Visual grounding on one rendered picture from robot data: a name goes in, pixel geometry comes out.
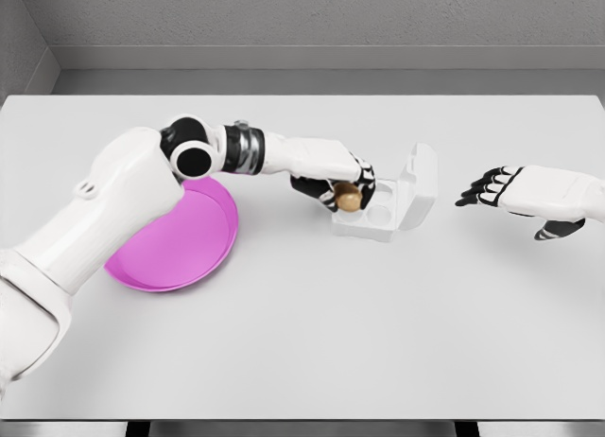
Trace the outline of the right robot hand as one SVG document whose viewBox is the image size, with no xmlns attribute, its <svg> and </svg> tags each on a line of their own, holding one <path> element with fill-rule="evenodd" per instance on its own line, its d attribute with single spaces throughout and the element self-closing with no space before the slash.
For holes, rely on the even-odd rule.
<svg viewBox="0 0 605 437">
<path fill-rule="evenodd" d="M 596 177 L 544 166 L 501 166 L 487 171 L 461 193 L 457 206 L 483 204 L 545 220 L 538 241 L 570 236 L 587 218 L 581 199 Z"/>
</svg>

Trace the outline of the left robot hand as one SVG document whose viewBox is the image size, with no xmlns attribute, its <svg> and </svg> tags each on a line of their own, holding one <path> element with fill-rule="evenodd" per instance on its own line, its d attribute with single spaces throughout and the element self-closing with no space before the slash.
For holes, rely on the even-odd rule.
<svg viewBox="0 0 605 437">
<path fill-rule="evenodd" d="M 285 169 L 292 187 L 335 213 L 339 209 L 336 186 L 351 184 L 361 195 L 359 209 L 365 210 L 376 187 L 372 165 L 336 140 L 309 138 L 301 142 Z"/>
</svg>

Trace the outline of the brown egg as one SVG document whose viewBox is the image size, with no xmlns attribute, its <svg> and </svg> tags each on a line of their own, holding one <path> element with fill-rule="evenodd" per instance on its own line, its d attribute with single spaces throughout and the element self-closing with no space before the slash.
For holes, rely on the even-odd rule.
<svg viewBox="0 0 605 437">
<path fill-rule="evenodd" d="M 358 187 L 349 182 L 334 184 L 335 203 L 339 210 L 356 212 L 361 209 L 362 194 Z"/>
</svg>

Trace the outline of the white egg box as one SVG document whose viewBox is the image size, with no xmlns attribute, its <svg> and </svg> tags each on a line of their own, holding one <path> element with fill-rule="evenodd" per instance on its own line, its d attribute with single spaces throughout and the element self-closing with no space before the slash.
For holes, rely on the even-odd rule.
<svg viewBox="0 0 605 437">
<path fill-rule="evenodd" d="M 366 209 L 332 215 L 332 234 L 392 241 L 398 231 L 420 226 L 438 197 L 438 155 L 424 143 L 414 146 L 395 179 L 377 179 Z"/>
</svg>

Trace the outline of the pink round plate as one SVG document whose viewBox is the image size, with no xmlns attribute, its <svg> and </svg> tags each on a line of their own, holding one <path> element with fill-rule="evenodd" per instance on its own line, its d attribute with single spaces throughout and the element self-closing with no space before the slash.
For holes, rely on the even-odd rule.
<svg viewBox="0 0 605 437">
<path fill-rule="evenodd" d="M 184 288 L 213 272 L 230 253 L 238 231 L 235 201 L 220 182 L 183 183 L 184 195 L 105 264 L 121 284 L 145 292 Z"/>
</svg>

